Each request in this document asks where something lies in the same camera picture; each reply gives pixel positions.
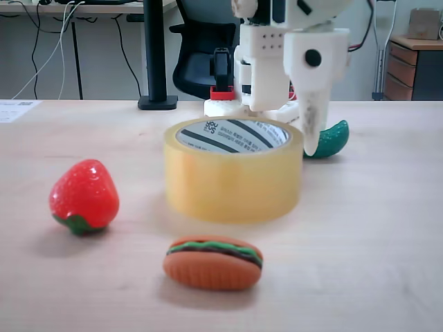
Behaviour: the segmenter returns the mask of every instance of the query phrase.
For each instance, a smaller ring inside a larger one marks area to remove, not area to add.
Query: cardboard box
[[[432,8],[412,9],[409,19],[410,39],[438,39],[438,33],[442,26],[442,13]]]

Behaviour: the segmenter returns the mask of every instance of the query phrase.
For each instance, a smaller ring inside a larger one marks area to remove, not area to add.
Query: clear packing tape
[[[255,223],[291,211],[300,196],[299,130],[261,118],[206,118],[165,132],[169,204],[204,221]]]

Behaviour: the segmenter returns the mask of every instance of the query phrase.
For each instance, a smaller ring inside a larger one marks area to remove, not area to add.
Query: red part
[[[230,91],[224,91],[224,92],[216,92],[215,86],[212,86],[210,88],[210,99],[212,100],[234,100],[235,99],[235,92],[234,92],[234,86],[229,86]]]
[[[49,196],[52,214],[61,219],[83,217],[92,228],[103,228],[117,215],[118,194],[111,176],[98,160],[74,165],[54,185]]]

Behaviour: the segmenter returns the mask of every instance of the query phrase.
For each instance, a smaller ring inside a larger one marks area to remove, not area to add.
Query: black desk leg
[[[143,110],[176,109],[178,97],[166,91],[165,34],[163,33],[163,1],[143,0],[145,21],[147,85],[149,95],[138,101]]]
[[[72,41],[74,44],[75,69],[77,69],[78,94],[80,95],[80,100],[83,100],[82,74],[80,72],[80,61],[78,60],[77,33],[75,31],[74,22],[71,23],[71,27],[72,27]]]

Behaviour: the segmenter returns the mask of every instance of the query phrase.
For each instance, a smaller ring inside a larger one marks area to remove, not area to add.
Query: red strawberry
[[[57,181],[49,196],[55,220],[76,235],[108,226],[117,215],[118,206],[114,182],[98,160],[75,164]]]

